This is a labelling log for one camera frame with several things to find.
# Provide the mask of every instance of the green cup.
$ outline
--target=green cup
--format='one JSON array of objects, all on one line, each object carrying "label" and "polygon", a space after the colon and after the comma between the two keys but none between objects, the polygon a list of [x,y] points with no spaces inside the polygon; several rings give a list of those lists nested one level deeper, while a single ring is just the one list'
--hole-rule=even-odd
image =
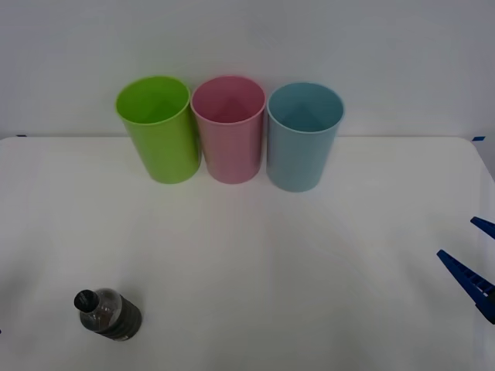
[{"label": "green cup", "polygon": [[200,167],[196,122],[189,88],[174,77],[131,83],[115,107],[150,176],[161,183],[189,179]]}]

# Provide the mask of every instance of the plastic cup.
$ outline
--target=plastic cup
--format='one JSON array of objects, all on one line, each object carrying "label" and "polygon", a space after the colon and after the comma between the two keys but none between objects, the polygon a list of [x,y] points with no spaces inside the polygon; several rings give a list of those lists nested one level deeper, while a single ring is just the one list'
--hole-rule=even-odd
[{"label": "plastic cup", "polygon": [[216,77],[194,92],[204,158],[219,182],[242,183],[258,173],[265,101],[260,86],[240,76]]},{"label": "plastic cup", "polygon": [[154,76],[131,83],[115,107],[150,176],[179,183],[200,166],[190,91],[174,77]]},{"label": "plastic cup", "polygon": [[270,96],[267,173],[277,187],[318,184],[343,113],[339,96],[317,83],[290,83]]}]

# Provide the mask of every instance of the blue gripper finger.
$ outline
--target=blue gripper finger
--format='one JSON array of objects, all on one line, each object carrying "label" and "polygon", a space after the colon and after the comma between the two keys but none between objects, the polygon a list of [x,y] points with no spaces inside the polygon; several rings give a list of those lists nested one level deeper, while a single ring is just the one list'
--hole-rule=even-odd
[{"label": "blue gripper finger", "polygon": [[476,307],[485,318],[492,325],[495,325],[495,286],[451,257],[444,250],[440,250],[437,256],[467,294],[474,300]]},{"label": "blue gripper finger", "polygon": [[488,236],[495,239],[495,224],[488,220],[478,218],[477,216],[471,219],[471,223],[480,228]]}]

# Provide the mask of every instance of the bottle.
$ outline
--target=bottle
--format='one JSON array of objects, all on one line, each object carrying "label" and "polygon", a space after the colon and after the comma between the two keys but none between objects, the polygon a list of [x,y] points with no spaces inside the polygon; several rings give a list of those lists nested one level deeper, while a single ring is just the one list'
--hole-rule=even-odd
[{"label": "bottle", "polygon": [[139,309],[110,288],[83,290],[74,305],[85,328],[117,342],[130,339],[141,326]]}]

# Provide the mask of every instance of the bottle cap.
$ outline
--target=bottle cap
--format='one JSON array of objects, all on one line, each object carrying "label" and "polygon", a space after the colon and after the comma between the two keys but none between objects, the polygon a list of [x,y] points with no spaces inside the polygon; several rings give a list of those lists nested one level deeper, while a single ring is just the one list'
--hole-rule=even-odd
[{"label": "bottle cap", "polygon": [[96,309],[99,303],[100,298],[98,297],[96,292],[91,290],[82,290],[74,298],[74,305],[83,313],[89,313],[93,311],[94,309]]}]

